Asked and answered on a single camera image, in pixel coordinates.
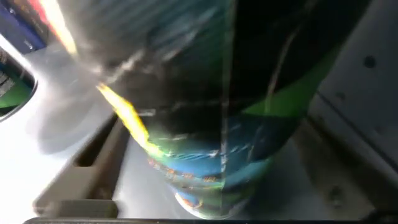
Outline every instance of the white surface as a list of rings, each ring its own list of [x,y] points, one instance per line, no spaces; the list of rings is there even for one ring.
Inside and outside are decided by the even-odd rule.
[[[36,217],[32,202],[112,109],[59,46],[26,57],[1,36],[0,46],[38,81],[32,99],[0,123],[0,223],[20,224]]]

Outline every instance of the metal can bottom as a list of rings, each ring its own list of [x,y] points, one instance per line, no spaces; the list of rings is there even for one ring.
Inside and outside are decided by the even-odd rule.
[[[208,213],[203,213],[198,207],[193,207],[189,205],[186,200],[178,193],[175,193],[175,198],[177,199],[177,202],[189,213],[192,215],[202,218],[205,220],[224,220],[229,217],[232,217],[236,214],[238,214],[249,202],[250,198],[246,198],[236,205],[234,205],[231,209],[228,210],[228,212],[220,215],[215,215],[215,214],[208,214]]]

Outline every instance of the yellow stripe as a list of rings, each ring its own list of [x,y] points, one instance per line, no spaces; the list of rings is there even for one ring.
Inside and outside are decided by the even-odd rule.
[[[97,86],[97,89],[99,89],[105,99],[113,106],[115,113],[141,147],[152,156],[162,157],[165,155],[155,144],[148,142],[148,130],[146,130],[139,115],[130,102],[116,94],[104,84]]]

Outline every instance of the gray plastic panel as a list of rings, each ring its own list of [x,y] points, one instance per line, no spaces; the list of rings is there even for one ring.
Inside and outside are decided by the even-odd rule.
[[[319,89],[320,96],[335,111],[319,103],[310,110],[310,114],[325,120],[338,116],[349,126],[351,134],[339,133],[339,122],[326,125],[380,169],[389,166],[395,172],[398,171],[397,60],[398,1],[373,1]],[[352,144],[353,139],[361,142]],[[365,150],[364,146],[374,152]],[[396,174],[388,172],[396,180]]]

